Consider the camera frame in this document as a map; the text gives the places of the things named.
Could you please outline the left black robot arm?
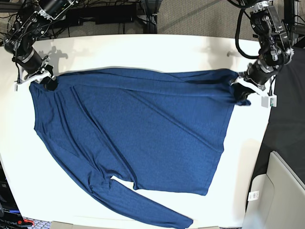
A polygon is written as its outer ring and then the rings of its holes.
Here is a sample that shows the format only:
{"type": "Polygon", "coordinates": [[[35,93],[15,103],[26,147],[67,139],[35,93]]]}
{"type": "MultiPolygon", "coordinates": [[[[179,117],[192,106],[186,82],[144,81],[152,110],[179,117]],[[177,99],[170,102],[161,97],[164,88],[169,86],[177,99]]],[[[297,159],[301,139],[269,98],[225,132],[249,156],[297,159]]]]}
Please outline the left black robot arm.
{"type": "Polygon", "coordinates": [[[268,90],[265,84],[273,84],[282,68],[289,64],[294,55],[285,27],[270,0],[231,0],[230,4],[239,8],[239,16],[235,31],[235,46],[245,58],[253,60],[247,70],[238,74],[230,84],[235,89],[237,100],[246,100],[248,95],[256,93],[261,96],[261,104],[265,108],[277,105],[277,96],[273,88],[268,90]],[[256,56],[242,51],[239,44],[242,17],[246,15],[250,21],[260,49],[256,56]]]}

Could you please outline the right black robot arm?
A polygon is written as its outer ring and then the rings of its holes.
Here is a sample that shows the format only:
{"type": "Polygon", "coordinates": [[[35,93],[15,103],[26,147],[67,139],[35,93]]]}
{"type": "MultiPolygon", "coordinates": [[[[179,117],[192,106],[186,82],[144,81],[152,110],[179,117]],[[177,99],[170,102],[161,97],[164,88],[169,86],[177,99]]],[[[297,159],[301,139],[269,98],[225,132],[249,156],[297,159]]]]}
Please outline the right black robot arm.
{"type": "Polygon", "coordinates": [[[50,91],[57,88],[58,81],[53,66],[49,65],[49,56],[42,58],[33,44],[76,4],[77,0],[32,0],[29,5],[22,5],[3,41],[5,51],[13,55],[12,61],[18,70],[17,86],[36,82],[50,91]]]}

